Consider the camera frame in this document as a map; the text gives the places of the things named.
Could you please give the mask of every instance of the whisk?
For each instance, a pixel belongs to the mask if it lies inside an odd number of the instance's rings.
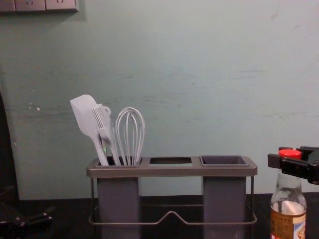
[[[120,127],[123,127],[123,137],[121,137]],[[145,121],[143,115],[132,107],[126,107],[119,113],[115,123],[115,133],[124,164],[137,165],[141,156],[141,151],[145,136]],[[129,137],[132,137],[132,148]]]

